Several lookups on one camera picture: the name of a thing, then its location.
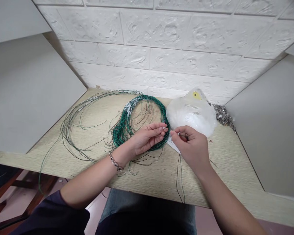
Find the left hand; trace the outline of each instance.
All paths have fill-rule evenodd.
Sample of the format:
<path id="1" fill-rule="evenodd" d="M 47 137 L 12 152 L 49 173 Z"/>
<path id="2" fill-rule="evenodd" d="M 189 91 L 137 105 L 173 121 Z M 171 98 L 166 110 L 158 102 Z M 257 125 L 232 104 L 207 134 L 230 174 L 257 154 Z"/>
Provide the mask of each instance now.
<path id="1" fill-rule="evenodd" d="M 136 155 L 139 155 L 163 140 L 163 136 L 168 131 L 166 126 L 162 122 L 148 124 L 137 131 L 126 143 Z"/>

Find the white brick wall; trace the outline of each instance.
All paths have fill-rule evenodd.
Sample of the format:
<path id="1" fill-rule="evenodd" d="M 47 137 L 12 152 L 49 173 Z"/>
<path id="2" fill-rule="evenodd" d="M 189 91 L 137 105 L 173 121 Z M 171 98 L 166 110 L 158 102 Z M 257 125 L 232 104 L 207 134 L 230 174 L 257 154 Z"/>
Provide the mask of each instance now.
<path id="1" fill-rule="evenodd" d="M 33 0 L 89 87 L 225 104 L 294 43 L 294 0 Z"/>

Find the paper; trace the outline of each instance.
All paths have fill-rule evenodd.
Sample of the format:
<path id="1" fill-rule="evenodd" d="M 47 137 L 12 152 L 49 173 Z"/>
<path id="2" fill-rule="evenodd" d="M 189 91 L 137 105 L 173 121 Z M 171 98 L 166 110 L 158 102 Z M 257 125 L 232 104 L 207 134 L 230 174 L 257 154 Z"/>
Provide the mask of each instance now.
<path id="1" fill-rule="evenodd" d="M 179 149 L 177 148 L 177 146 L 173 143 L 172 141 L 172 137 L 170 135 L 170 138 L 167 140 L 168 145 L 170 145 L 175 151 L 177 151 L 178 153 L 180 153 Z"/>

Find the chain bracelet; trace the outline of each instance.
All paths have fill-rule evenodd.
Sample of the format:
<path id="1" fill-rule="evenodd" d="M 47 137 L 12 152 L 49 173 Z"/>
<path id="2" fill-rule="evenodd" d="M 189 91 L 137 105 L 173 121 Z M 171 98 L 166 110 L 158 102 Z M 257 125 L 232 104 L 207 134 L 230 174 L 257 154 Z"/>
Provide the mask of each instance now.
<path id="1" fill-rule="evenodd" d="M 115 162 L 115 160 L 113 159 L 113 157 L 112 157 L 112 151 L 109 151 L 109 156 L 110 156 L 110 159 L 111 159 L 112 164 L 117 168 L 117 171 L 123 171 L 123 170 L 124 170 L 124 167 L 120 167 L 120 166 Z"/>

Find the light wood grain surface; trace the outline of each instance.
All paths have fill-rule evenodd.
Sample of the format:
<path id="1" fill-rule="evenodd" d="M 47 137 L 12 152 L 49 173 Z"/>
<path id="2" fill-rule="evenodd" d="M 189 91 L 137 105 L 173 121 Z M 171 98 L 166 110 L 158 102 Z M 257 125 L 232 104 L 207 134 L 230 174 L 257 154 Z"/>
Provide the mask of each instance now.
<path id="1" fill-rule="evenodd" d="M 77 103 L 98 92 L 102 92 L 102 90 L 88 89 Z M 110 96 L 93 103 L 82 115 L 82 126 L 91 127 L 106 122 L 94 128 L 85 128 L 85 130 L 74 127 L 72 129 L 74 143 L 85 149 L 106 137 L 108 138 L 105 139 L 106 142 L 111 141 L 112 138 L 108 131 L 117 122 L 117 115 L 123 110 L 125 104 L 133 97 L 135 95 Z M 169 99 L 159 98 L 159 100 L 165 106 L 170 102 Z M 144 112 L 144 104 L 137 105 L 132 116 L 135 117 L 135 114 L 138 115 L 141 110 Z M 155 105 L 154 111 L 153 121 L 160 121 L 159 110 Z M 47 151 L 59 137 L 63 120 L 64 117 L 27 154 L 0 152 L 0 164 L 39 172 Z M 79 124 L 79 117 L 74 123 Z M 213 167 L 218 175 L 256 218 L 294 227 L 294 201 L 268 194 L 263 190 L 238 136 L 231 128 L 218 125 L 214 134 L 208 138 L 208 147 L 210 159 L 217 165 L 217 167 L 214 165 Z M 87 155 L 95 160 L 102 159 L 107 155 L 105 151 L 109 151 L 105 147 L 104 141 L 88 150 L 91 151 L 88 151 Z M 157 150 L 151 152 L 150 155 L 159 157 L 160 153 L 161 150 Z M 134 175 L 127 172 L 122 177 L 115 177 L 108 186 L 180 202 L 176 190 L 178 155 L 174 149 L 166 144 L 159 158 L 143 158 L 146 160 L 141 163 L 150 164 L 152 162 L 150 166 L 131 164 L 130 170 Z M 73 178 L 90 165 L 92 165 L 92 162 L 81 161 L 72 156 L 64 147 L 62 138 L 60 138 L 48 153 L 42 172 L 64 178 Z M 182 174 L 186 203 L 209 207 L 200 182 L 184 160 L 182 160 Z M 180 195 L 182 195 L 181 169 L 178 170 L 178 189 Z"/>

